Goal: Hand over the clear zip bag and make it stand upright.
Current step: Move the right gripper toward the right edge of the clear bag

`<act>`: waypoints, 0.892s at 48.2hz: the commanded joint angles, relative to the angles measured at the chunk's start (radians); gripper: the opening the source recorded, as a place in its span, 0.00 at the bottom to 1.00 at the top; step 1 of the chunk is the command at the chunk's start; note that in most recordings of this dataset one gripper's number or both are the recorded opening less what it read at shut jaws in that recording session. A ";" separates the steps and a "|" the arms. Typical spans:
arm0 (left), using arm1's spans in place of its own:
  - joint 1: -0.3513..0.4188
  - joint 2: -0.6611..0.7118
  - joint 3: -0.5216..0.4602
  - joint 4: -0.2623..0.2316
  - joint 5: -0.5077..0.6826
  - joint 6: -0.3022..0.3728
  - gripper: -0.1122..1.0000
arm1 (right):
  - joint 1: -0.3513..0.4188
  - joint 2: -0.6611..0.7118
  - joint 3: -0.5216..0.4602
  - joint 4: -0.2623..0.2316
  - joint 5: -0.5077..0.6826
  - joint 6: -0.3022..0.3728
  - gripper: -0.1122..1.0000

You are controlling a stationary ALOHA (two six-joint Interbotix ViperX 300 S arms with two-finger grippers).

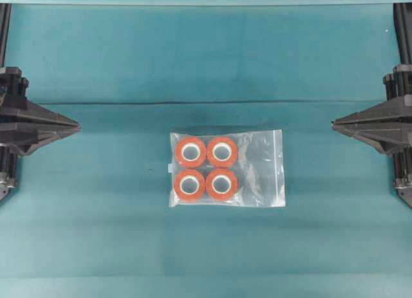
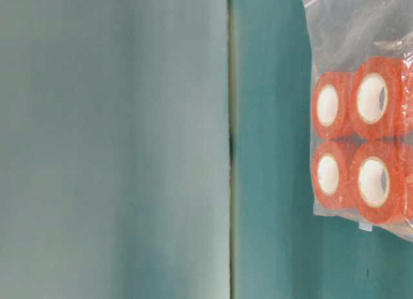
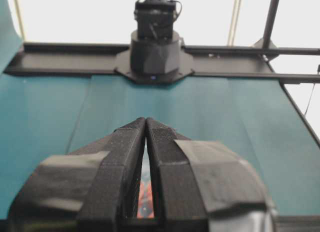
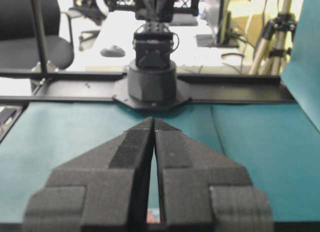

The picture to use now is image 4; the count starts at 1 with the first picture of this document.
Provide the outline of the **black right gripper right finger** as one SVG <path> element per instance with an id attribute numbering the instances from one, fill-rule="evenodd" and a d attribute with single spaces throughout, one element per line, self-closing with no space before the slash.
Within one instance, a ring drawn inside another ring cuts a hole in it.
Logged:
<path id="1" fill-rule="evenodd" d="M 168 231 L 272 231 L 266 194 L 247 169 L 154 121 L 160 213 Z"/>

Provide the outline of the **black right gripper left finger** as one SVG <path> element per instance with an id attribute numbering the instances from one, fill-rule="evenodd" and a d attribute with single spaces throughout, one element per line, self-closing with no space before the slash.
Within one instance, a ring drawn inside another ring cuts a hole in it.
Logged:
<path id="1" fill-rule="evenodd" d="M 153 119 L 69 160 L 29 200 L 23 231 L 143 231 Z"/>

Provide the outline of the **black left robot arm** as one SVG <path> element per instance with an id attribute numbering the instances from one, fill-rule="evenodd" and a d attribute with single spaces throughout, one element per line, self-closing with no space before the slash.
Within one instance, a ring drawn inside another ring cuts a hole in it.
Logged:
<path id="1" fill-rule="evenodd" d="M 199 0 L 110 0 L 111 11 L 133 11 L 145 23 L 133 34 L 135 58 L 127 75 L 115 82 L 113 99 L 137 110 L 168 110 L 191 99 L 188 83 L 177 78 L 177 66 L 171 54 L 178 48 L 174 32 L 167 27 L 174 14 L 199 14 Z"/>

